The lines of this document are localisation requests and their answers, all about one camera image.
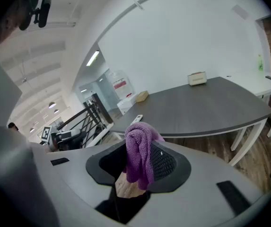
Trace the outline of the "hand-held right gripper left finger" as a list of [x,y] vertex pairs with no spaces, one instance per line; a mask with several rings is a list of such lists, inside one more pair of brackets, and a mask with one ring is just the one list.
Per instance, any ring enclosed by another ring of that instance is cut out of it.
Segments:
[[84,149],[48,153],[53,184],[48,190],[60,224],[122,224],[115,182],[125,166],[124,141]]

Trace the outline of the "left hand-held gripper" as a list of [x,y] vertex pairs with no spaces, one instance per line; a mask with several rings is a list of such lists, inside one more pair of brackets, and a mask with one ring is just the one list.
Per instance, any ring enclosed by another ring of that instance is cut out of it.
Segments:
[[50,151],[66,151],[82,148],[83,133],[80,129],[59,131],[45,126],[41,135],[41,145],[47,145]]

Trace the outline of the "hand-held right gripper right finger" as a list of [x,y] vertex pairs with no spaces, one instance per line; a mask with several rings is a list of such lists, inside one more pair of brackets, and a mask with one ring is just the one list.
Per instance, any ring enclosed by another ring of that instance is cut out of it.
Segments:
[[[130,225],[247,225],[269,202],[268,194],[221,158],[169,142],[161,145],[186,156],[190,177],[174,192],[152,194]],[[249,201],[241,214],[235,215],[217,187],[223,181],[231,181]]]

